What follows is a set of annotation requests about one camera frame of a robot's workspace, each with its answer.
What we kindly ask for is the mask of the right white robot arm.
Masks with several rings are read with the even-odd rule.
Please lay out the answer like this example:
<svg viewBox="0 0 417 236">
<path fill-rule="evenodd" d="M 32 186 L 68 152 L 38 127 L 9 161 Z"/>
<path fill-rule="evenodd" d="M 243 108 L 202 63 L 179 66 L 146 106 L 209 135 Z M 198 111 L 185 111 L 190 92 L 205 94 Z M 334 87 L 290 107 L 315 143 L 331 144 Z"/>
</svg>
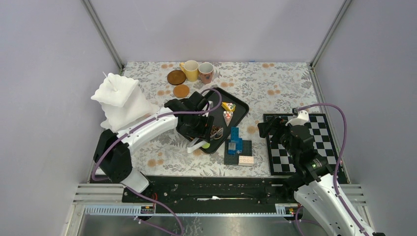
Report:
<svg viewBox="0 0 417 236">
<path fill-rule="evenodd" d="M 261 138 L 282 145 L 295 174 L 284 181 L 282 196 L 308 210 L 330 236 L 379 236 L 348 201 L 335 170 L 314 147 L 314 136 L 302 123 L 293 125 L 278 116 L 258 124 Z"/>
</svg>

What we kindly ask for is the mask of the silver tongs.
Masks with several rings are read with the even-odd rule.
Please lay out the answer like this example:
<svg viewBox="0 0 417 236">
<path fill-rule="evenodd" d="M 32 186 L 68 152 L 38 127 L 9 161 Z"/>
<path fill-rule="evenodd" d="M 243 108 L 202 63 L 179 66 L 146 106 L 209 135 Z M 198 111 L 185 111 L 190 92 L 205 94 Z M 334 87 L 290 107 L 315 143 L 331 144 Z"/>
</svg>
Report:
<svg viewBox="0 0 417 236">
<path fill-rule="evenodd" d="M 200 138 L 196 138 L 196 139 L 193 139 L 187 146 L 186 146 L 186 151 L 187 151 L 187 153 L 192 153 L 192 152 L 194 152 L 195 150 L 197 150 L 197 149 L 199 149 L 199 148 L 201 148 L 201 145 L 203 144 L 202 143 L 202 141 L 204 141 L 204 140 L 202 140 L 202 139 L 200 139 Z"/>
</svg>

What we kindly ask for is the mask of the chocolate sprinkle donut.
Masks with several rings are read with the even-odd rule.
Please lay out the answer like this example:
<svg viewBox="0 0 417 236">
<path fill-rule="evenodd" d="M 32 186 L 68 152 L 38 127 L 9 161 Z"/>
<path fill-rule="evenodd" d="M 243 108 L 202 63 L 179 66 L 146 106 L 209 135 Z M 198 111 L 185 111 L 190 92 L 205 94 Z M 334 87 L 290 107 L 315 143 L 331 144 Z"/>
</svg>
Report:
<svg viewBox="0 0 417 236">
<path fill-rule="evenodd" d="M 211 140 L 218 140 L 223 136 L 223 127 L 221 126 L 212 126 L 211 132 L 210 132 L 210 139 Z"/>
</svg>

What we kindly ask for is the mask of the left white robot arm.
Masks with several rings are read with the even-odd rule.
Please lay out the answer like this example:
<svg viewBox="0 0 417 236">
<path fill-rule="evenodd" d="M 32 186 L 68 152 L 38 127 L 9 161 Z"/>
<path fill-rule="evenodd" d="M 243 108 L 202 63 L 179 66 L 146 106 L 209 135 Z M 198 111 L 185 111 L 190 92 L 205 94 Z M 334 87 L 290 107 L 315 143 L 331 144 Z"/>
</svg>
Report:
<svg viewBox="0 0 417 236">
<path fill-rule="evenodd" d="M 92 179 L 99 180 L 96 170 L 101 169 L 112 183 L 123 184 L 140 202 L 147 202 L 153 190 L 147 177 L 133 168 L 131 155 L 141 145 L 173 129 L 194 141 L 209 142 L 214 121 L 209 113 L 220 105 L 218 102 L 211 107 L 206 96 L 194 92 L 189 98 L 169 100 L 155 115 L 129 128 L 117 132 L 106 129 L 94 153 Z"/>
</svg>

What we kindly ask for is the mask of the white strawberry cake slice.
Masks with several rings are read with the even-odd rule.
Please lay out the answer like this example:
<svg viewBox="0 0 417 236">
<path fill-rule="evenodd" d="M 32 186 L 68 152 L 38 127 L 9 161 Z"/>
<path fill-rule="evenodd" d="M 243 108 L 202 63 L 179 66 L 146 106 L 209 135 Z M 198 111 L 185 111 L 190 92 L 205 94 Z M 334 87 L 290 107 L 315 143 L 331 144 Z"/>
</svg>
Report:
<svg viewBox="0 0 417 236">
<path fill-rule="evenodd" d="M 230 125 L 232 117 L 233 117 L 233 112 L 232 111 L 224 111 L 223 112 L 223 118 L 225 120 L 226 126 Z"/>
</svg>

